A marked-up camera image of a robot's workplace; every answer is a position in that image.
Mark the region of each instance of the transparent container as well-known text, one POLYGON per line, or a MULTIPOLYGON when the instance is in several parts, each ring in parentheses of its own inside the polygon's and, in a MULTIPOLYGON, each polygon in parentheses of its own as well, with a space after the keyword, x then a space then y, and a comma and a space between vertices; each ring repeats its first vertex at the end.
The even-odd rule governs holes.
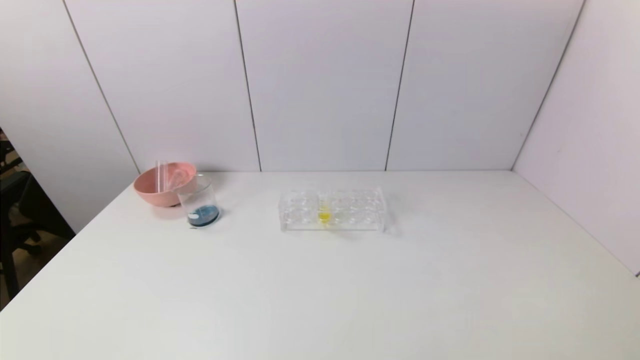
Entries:
POLYGON ((211 186, 211 178, 196 174, 187 184, 176 189, 187 220, 192 226, 207 226, 220 217, 220 207, 211 186))
POLYGON ((303 190, 280 196, 280 229, 384 231, 382 190, 303 190))

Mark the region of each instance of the blue liquid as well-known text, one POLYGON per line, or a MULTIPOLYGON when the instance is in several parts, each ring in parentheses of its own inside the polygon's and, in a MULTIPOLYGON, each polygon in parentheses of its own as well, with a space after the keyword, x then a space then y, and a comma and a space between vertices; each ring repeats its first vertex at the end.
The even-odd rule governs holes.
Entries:
POLYGON ((216 221, 220 215, 220 210, 213 205, 201 206, 187 215, 189 224, 193 226, 205 226, 216 221))

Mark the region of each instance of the yellow liquid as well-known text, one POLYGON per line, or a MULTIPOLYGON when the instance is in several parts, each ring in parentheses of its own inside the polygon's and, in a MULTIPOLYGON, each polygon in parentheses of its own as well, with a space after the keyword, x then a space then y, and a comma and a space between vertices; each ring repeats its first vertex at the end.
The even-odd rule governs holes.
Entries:
POLYGON ((321 224, 329 224, 331 220, 331 211, 326 206, 321 206, 318 211, 318 220, 321 224))

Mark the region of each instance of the wall seam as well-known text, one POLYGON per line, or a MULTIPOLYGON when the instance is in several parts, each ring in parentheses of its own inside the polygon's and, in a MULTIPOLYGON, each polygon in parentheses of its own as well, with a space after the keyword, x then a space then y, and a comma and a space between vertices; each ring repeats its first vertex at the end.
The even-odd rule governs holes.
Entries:
POLYGON ((104 95, 104 91, 102 91, 102 86, 100 85, 100 81, 98 81, 98 77, 95 75, 95 71, 93 70, 93 66, 91 65, 91 61, 89 61, 89 56, 87 56, 86 51, 84 50, 84 45, 82 44, 82 40, 80 40, 80 35, 78 34, 78 31, 76 29, 76 24, 74 23, 74 20, 71 17, 71 13, 69 12, 69 8, 67 6, 67 1, 66 0, 62 0, 62 3, 65 5, 65 10, 67 11, 67 16, 69 17, 69 21, 71 22, 71 26, 74 29, 74 33, 76 34, 76 38, 78 40, 78 44, 80 44, 80 48, 82 49, 82 52, 84 54, 84 58, 86 59, 87 64, 89 65, 89 69, 91 70, 91 73, 93 75, 93 79, 95 80, 95 83, 98 85, 98 89, 100 90, 100 94, 102 95, 102 99, 104 100, 104 103, 107 105, 107 109, 109 110, 109 113, 111 114, 111 118, 113 119, 113 123, 116 124, 116 128, 118 129, 118 133, 120 133, 120 137, 122 138, 124 146, 127 148, 127 152, 129 153, 129 156, 131 157, 131 161, 133 161, 133 165, 136 167, 136 170, 140 174, 140 168, 138 167, 138 164, 136 163, 136 159, 133 158, 133 154, 131 153, 131 149, 129 148, 129 144, 127 143, 127 140, 124 138, 124 135, 122 134, 122 130, 120 129, 120 125, 118 125, 118 122, 116 121, 116 117, 113 115, 113 111, 111 111, 111 105, 109 105, 109 101, 107 101, 107 97, 104 95))
POLYGON ((394 135, 394 126, 396 125, 396 113, 398 111, 398 100, 400 99, 400 86, 402 85, 402 75, 404 72, 404 62, 406 61, 406 50, 409 47, 409 34, 411 33, 411 21, 413 20, 413 8, 415 0, 411 3, 411 15, 409 15, 409 26, 406 30, 406 42, 404 43, 404 55, 402 58, 402 67, 400 68, 400 80, 398 81, 398 93, 396 94, 396 107, 394 108, 394 118, 391 121, 391 133, 389 134, 389 146, 387 147, 387 160, 385 161, 385 171, 389 165, 389 154, 391 153, 391 139, 394 135))
POLYGON ((580 5, 580 10, 578 11, 578 16, 576 16, 575 18, 575 22, 573 23, 573 28, 571 29, 571 33, 569 34, 569 39, 567 39, 566 44, 564 45, 564 50, 562 51, 562 55, 560 55, 560 61, 558 61, 558 65, 556 66, 556 71, 554 71, 554 75, 551 77, 551 81, 549 81, 549 86, 547 87, 547 91, 545 92, 545 96, 542 97, 542 101, 540 102, 540 106, 538 106, 538 110, 536 111, 536 116, 533 117, 533 121, 531 122, 531 125, 529 126, 529 130, 527 131, 527 136, 524 137, 524 141, 522 142, 522 145, 520 146, 520 150, 518 151, 518 154, 516 155, 516 158, 513 160, 513 164, 511 165, 511 171, 513 171, 513 169, 516 167, 516 163, 518 162, 518 158, 520 157, 520 155, 522 154, 522 149, 524 149, 524 145, 527 143, 527 140, 529 139, 529 135, 531 135, 531 130, 533 129, 533 126, 535 125, 538 116, 540 115, 540 111, 542 110, 542 106, 545 104, 545 100, 547 100, 547 95, 549 94, 549 91, 551 90, 551 86, 553 85, 554 81, 556 80, 556 75, 558 73, 558 70, 560 69, 560 66, 562 65, 562 62, 564 61, 564 55, 566 54, 566 50, 569 48, 569 44, 571 43, 571 39, 573 38, 573 33, 575 32, 575 28, 578 26, 578 22, 580 21, 580 16, 582 15, 582 9, 584 9, 584 4, 586 4, 587 0, 582 0, 582 4, 580 5))
POLYGON ((255 120, 253 118, 253 103, 251 102, 251 90, 249 90, 249 75, 246 73, 246 61, 244 60, 244 45, 242 44, 242 33, 240 32, 240 18, 238 7, 234 0, 234 10, 236 11, 236 25, 238 27, 238 39, 240 39, 240 53, 242 54, 242 66, 244 69, 244 81, 246 82, 246 93, 249 97, 249 109, 251 111, 251 123, 253 124, 253 137, 255 139, 255 152, 258 154, 258 167, 262 172, 262 162, 260 161, 260 147, 258 146, 258 133, 255 130, 255 120))

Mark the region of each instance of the test tube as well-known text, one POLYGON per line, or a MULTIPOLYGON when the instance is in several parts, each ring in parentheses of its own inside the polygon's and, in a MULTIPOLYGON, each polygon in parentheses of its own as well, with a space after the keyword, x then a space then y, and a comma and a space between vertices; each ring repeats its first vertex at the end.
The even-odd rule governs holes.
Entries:
POLYGON ((166 191, 169 177, 169 163, 166 160, 156 160, 156 192, 166 191))

